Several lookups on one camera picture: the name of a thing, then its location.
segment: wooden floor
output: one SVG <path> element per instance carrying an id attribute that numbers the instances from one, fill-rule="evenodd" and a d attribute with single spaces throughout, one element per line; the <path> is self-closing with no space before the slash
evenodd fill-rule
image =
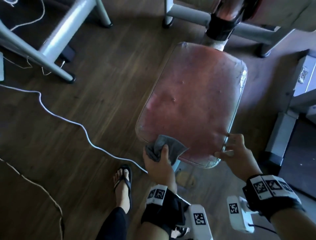
<path id="1" fill-rule="evenodd" d="M 37 66 L 20 69 L 7 61 L 4 84 L 41 91 L 47 108 L 82 123 L 95 145 L 143 166 L 143 143 L 137 140 L 134 127 L 166 62 L 165 55 L 178 42 L 200 43 L 205 29 L 181 20 L 175 20 L 169 30 L 162 29 L 162 0 L 104 2 L 113 28 L 87 23 L 71 41 L 77 54 L 64 68 L 76 74 L 74 85 L 61 82 L 53 74 L 43 76 Z M 34 5 L 38 10 L 35 12 L 40 14 L 37 1 Z M 8 12 L 13 11 L 10 6 L 5 7 Z M 16 33 L 39 47 L 61 14 L 49 7 L 41 22 L 21 27 Z M 7 16 L 2 20 L 8 27 L 17 24 L 16 20 L 10 24 L 11 15 Z M 256 46 L 255 42 L 232 36 L 225 48 L 245 61 L 249 70 L 233 132 L 245 135 L 246 146 L 255 156 L 265 148 L 277 112 L 287 105 L 291 92 L 288 83 L 297 64 L 296 52 L 316 49 L 316 41 L 315 34 L 296 31 L 265 59 L 253 55 Z M 25 60 L 1 51 L 26 66 Z M 122 161 L 93 149 L 80 127 L 47 114 L 36 94 L 3 88 L 0 88 L 0 157 L 44 186 L 60 204 L 65 239 L 95 239 L 115 206 L 112 174 Z M 0 166 L 0 239 L 59 239 L 59 213 L 48 196 L 4 163 Z M 180 168 L 178 178 L 182 174 L 183 187 L 179 187 L 179 194 L 205 207 L 214 239 L 277 239 L 260 229 L 246 235 L 231 228 L 226 197 L 240 195 L 243 183 L 225 163 L 210 170 L 185 164 Z M 152 184 L 134 165 L 132 170 L 133 209 L 129 214 L 128 239 L 133 238 L 139 225 L 145 194 Z M 259 217 L 256 223 L 269 226 Z"/>

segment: gray cloth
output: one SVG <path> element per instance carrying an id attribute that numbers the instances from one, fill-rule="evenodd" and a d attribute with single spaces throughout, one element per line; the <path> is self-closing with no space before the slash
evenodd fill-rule
<path id="1" fill-rule="evenodd" d="M 156 142 L 150 143 L 145 146 L 148 157 L 155 162 L 159 162 L 161 157 L 161 150 L 163 145 L 165 144 L 167 144 L 169 147 L 169 160 L 171 162 L 171 165 L 176 162 L 181 154 L 188 150 L 188 148 L 180 143 L 177 139 L 166 135 L 159 135 Z"/>

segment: worn vinyl upholstery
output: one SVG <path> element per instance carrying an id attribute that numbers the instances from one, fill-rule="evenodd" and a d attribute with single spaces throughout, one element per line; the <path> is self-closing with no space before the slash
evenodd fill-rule
<path id="1" fill-rule="evenodd" d="M 154 142 L 159 134 L 189 148 L 180 160 L 214 167 L 230 130 L 246 80 L 243 61 L 219 50 L 179 43 L 140 114 L 136 134 Z"/>

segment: hand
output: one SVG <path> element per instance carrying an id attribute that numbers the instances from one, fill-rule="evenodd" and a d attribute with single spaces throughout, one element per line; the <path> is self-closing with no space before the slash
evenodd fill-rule
<path id="1" fill-rule="evenodd" d="M 145 162 L 145 168 L 148 171 L 148 176 L 153 182 L 165 185 L 174 194 L 177 194 L 176 177 L 168 159 L 168 152 L 168 145 L 164 145 L 161 151 L 160 161 L 155 162 L 147 156 L 144 148 L 143 158 Z"/>
<path id="2" fill-rule="evenodd" d="M 244 182 L 252 175 L 262 174 L 252 152 L 245 147 L 244 136 L 229 134 L 230 142 L 232 144 L 226 144 L 225 152 L 216 152 L 214 156 L 226 162 L 233 174 Z"/>

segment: toe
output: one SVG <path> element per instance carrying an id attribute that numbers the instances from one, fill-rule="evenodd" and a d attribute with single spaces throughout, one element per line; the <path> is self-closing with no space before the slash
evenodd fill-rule
<path id="1" fill-rule="evenodd" d="M 130 179 L 128 178 L 128 170 L 124 169 L 124 177 L 129 181 Z"/>

